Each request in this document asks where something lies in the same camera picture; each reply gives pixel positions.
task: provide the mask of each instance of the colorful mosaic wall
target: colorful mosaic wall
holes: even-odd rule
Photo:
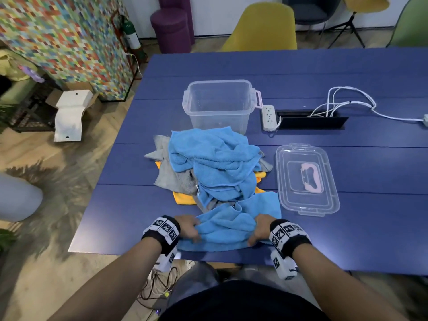
[[[110,16],[121,0],[0,0],[0,39],[54,79],[123,99],[132,72]]]

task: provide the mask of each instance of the blue table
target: blue table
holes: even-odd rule
[[[333,86],[369,93],[378,111],[419,118],[428,113],[426,49],[329,49],[153,56],[69,251],[120,255],[142,230],[163,214],[200,214],[177,205],[172,194],[153,186],[158,169],[145,159],[153,135],[192,128],[181,107],[183,91],[197,80],[246,79],[277,109],[311,109]],[[341,101],[360,98],[343,91]],[[325,217],[300,216],[314,245],[347,270],[428,274],[428,129],[392,121],[365,107],[341,108],[350,116],[344,130],[261,128],[260,112],[249,118],[246,136],[274,163],[278,146],[309,143],[328,154],[340,210]],[[259,184],[277,191],[276,171]],[[270,264],[265,245],[221,253],[187,253],[184,259]]]

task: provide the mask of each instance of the hand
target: hand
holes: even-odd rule
[[[267,214],[259,214],[254,219],[257,223],[254,233],[248,239],[248,246],[252,247],[257,241],[267,240],[270,235],[270,224],[276,220],[275,217]]]
[[[180,236],[185,239],[192,239],[193,242],[197,242],[201,239],[198,231],[195,229],[195,225],[201,222],[193,215],[177,215],[174,216],[177,222],[180,224]]]

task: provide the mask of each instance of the pile of towels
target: pile of towels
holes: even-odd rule
[[[179,249],[244,248],[259,213],[281,217],[278,195],[256,186],[272,165],[262,159],[260,148],[249,145],[244,135],[230,127],[191,129],[173,131],[170,138],[157,135],[154,141],[156,151],[145,157],[157,161],[159,175],[155,185],[173,191],[177,202],[188,196],[189,203],[192,199],[207,212],[198,216],[201,224],[196,227],[202,241],[182,240]]]

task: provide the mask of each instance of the floor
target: floor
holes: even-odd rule
[[[361,32],[367,47],[385,47],[391,30]],[[323,36],[325,48],[335,33]],[[314,48],[318,34],[297,34],[299,48]],[[226,37],[197,39],[193,52],[214,52]],[[356,37],[343,34],[334,47],[360,47]],[[159,53],[156,41],[145,41],[151,56]],[[37,212],[22,222],[0,221],[16,230],[19,240],[3,259],[0,275],[0,318],[6,321],[46,320],[97,271],[115,256],[74,254],[67,249],[88,205],[111,146],[132,101],[104,104],[84,116],[81,142],[54,143],[53,133],[0,135],[0,171],[22,177],[43,189]],[[412,320],[428,320],[428,291],[420,278],[400,275],[354,273],[379,291]],[[135,303],[125,321],[146,320],[149,310]]]

